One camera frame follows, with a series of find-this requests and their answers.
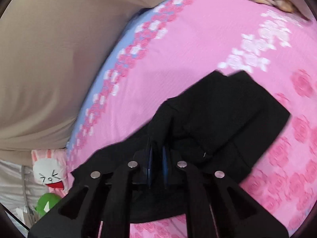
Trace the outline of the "black pants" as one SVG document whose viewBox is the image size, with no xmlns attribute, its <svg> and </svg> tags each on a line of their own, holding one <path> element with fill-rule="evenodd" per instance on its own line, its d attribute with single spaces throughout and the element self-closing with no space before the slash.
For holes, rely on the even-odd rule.
<svg viewBox="0 0 317 238">
<path fill-rule="evenodd" d="M 286 126 L 290 112 L 246 72 L 214 71 L 164 101 L 127 139 L 94 152 L 72 172 L 74 184 L 93 171 L 108 175 L 136 161 L 131 222 L 185 212 L 186 194 L 176 164 L 183 160 L 208 175 L 223 171 L 242 182 Z"/>
</svg>

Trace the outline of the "green plush toy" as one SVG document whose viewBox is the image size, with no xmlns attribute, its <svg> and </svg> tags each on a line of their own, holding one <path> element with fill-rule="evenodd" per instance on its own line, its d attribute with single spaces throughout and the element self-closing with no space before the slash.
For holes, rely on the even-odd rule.
<svg viewBox="0 0 317 238">
<path fill-rule="evenodd" d="M 49 212 L 62 198 L 55 193 L 45 193 L 42 195 L 36 207 L 34 208 L 36 212 L 43 217 L 47 212 Z"/>
</svg>

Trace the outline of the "white rabbit face pillow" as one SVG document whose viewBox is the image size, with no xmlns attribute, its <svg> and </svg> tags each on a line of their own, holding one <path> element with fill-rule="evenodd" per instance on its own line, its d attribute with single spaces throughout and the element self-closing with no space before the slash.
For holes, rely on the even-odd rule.
<svg viewBox="0 0 317 238">
<path fill-rule="evenodd" d="M 66 149 L 32 150 L 31 156 L 35 181 L 63 198 L 69 190 Z"/>
</svg>

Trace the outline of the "silver grey satin cloth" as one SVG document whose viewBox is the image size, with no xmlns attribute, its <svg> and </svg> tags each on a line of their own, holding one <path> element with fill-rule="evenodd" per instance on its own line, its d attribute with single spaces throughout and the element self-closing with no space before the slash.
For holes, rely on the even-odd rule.
<svg viewBox="0 0 317 238">
<path fill-rule="evenodd" d="M 27 227 L 39 220 L 35 207 L 47 192 L 35 181 L 32 168 L 1 160 L 1 203 Z"/>
</svg>

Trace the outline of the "beige curtain cloth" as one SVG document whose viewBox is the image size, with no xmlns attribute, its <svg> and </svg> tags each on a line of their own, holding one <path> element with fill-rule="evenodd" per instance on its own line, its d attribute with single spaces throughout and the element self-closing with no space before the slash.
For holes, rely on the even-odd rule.
<svg viewBox="0 0 317 238">
<path fill-rule="evenodd" d="M 164 0 L 10 0 L 1 15 L 1 160 L 63 148 L 128 21 Z"/>
</svg>

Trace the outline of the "pink floral bed sheet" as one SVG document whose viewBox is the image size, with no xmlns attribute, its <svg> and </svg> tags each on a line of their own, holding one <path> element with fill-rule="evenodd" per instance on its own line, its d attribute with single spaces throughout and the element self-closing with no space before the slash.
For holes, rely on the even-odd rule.
<svg viewBox="0 0 317 238">
<path fill-rule="evenodd" d="M 102 66 L 67 146 L 68 171 L 147 122 L 208 73 L 248 72 L 291 113 L 242 187 L 289 234 L 316 202 L 316 21 L 247 0 L 167 0 Z"/>
</svg>

